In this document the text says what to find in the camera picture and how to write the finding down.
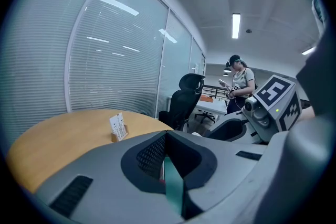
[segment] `black cap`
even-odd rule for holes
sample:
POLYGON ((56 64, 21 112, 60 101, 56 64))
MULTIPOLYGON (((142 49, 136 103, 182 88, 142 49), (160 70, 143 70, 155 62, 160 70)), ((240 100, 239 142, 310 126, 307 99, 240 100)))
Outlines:
POLYGON ((230 57, 230 59, 229 59, 229 62, 227 62, 226 63, 226 67, 230 67, 230 66, 232 66, 233 65, 233 63, 235 62, 235 61, 237 61, 237 60, 239 60, 240 59, 240 56, 239 55, 232 55, 231 57, 230 57))

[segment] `woman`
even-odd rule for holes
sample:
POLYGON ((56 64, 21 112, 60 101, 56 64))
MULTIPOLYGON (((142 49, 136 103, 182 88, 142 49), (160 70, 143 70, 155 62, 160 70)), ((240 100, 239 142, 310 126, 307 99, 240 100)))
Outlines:
MULTIPOLYGON (((241 60, 239 55, 232 55, 226 67, 230 67, 235 72, 232 79, 232 87, 239 86, 240 89, 230 93, 229 105, 227 106, 227 114, 239 111, 245 105, 245 100, 255 90, 255 77, 251 69, 241 60)), ((229 87, 226 82, 220 82, 224 88, 229 87)))

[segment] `white desk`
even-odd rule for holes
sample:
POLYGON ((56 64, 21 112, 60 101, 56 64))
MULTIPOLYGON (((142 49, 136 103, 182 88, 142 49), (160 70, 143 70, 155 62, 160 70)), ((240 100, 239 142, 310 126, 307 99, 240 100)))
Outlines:
MULTIPOLYGON (((170 108, 171 98, 172 98, 171 96, 168 97, 168 111, 170 108)), ((219 120, 221 116, 224 116, 227 113, 225 101, 218 101, 216 99, 214 99, 214 102, 212 103, 205 101, 198 101, 196 108, 206 112, 217 114, 218 115, 217 120, 219 120)))

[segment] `round table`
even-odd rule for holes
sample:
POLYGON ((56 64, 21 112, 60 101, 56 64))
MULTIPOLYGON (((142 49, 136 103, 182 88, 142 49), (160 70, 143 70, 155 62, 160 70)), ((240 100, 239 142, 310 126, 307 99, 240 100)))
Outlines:
POLYGON ((31 127, 11 146, 6 160, 14 178, 34 193, 48 177, 82 154, 112 143, 109 119, 120 112, 129 133, 124 139, 172 130, 154 118, 122 110, 83 110, 58 115, 31 127))

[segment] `white t-shirt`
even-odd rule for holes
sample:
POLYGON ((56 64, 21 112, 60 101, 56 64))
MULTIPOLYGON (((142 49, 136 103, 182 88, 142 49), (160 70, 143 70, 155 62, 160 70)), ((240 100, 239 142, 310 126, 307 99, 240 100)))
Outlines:
MULTIPOLYGON (((232 87, 238 85, 240 88, 246 88, 247 82, 250 80, 254 80, 254 74, 251 69, 245 68, 240 72, 237 72, 233 75, 232 79, 232 87)), ((248 95, 239 95, 241 97, 248 98, 248 95)))

